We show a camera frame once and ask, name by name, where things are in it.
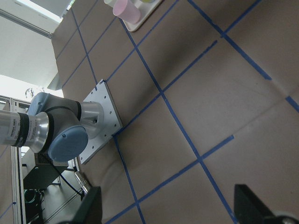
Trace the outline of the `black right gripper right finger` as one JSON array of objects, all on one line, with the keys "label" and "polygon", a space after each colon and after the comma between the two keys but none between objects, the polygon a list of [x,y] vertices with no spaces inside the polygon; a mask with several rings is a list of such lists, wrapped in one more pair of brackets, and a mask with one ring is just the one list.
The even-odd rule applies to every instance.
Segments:
[{"label": "black right gripper right finger", "polygon": [[234,188],[234,214],[240,224],[274,224],[276,217],[246,184]]}]

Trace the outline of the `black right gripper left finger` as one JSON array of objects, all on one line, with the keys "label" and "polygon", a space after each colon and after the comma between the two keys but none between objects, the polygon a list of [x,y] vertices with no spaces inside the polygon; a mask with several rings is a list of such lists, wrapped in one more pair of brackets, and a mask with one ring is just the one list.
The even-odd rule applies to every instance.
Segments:
[{"label": "black right gripper left finger", "polygon": [[63,224],[101,224],[102,216],[101,187],[91,187],[73,219]]}]

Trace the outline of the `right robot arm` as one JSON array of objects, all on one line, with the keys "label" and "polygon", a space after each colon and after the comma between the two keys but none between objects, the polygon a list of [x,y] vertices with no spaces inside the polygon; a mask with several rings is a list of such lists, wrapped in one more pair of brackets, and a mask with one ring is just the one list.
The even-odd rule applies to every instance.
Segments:
[{"label": "right robot arm", "polygon": [[[184,137],[186,138],[190,147],[192,148],[196,156],[196,160],[193,163],[186,166],[185,168],[183,168],[182,170],[180,170],[178,173],[168,178],[166,181],[159,184],[156,188],[147,193],[145,196],[139,199],[136,198],[134,204],[130,205],[129,207],[115,215],[113,218],[109,219],[107,223],[114,224],[116,220],[127,214],[133,208],[137,208],[137,210],[140,210],[141,202],[151,197],[162,187],[168,185],[171,181],[177,179],[182,174],[186,173],[188,170],[193,168],[195,165],[200,164],[235,224],[262,224],[263,221],[261,220],[260,216],[256,214],[249,214],[249,212],[253,211],[258,207],[257,204],[254,204],[252,207],[250,207],[249,205],[249,199],[253,199],[254,194],[252,192],[249,192],[245,194],[244,197],[237,196],[237,199],[241,200],[241,204],[238,207],[236,207],[235,210],[232,210],[228,205],[226,199],[224,198],[223,194],[221,193],[220,189],[218,188],[208,168],[204,164],[204,159],[207,156],[217,151],[223,145],[230,142],[234,137],[230,136],[229,138],[221,142],[219,145],[217,145],[216,148],[213,148],[204,155],[200,155],[197,148],[191,141],[191,138],[183,128],[180,121],[178,120],[177,116],[173,115],[173,118],[175,119]],[[54,140],[51,139],[51,134],[53,133],[51,129],[54,127],[54,121],[55,118],[47,112],[40,112],[37,115],[32,116],[25,113],[1,111],[0,142],[3,145],[10,145],[15,147],[22,147],[26,145],[30,147],[32,150],[40,151],[48,142],[50,142],[52,145],[54,144]]]}]

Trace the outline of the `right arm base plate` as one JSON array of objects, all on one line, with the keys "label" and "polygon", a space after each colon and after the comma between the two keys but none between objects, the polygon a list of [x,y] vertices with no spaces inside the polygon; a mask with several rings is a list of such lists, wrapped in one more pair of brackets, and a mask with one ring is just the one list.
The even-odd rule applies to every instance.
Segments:
[{"label": "right arm base plate", "polygon": [[80,154],[86,164],[122,128],[122,122],[105,81],[101,81],[81,102],[82,126],[88,134],[88,143]]}]

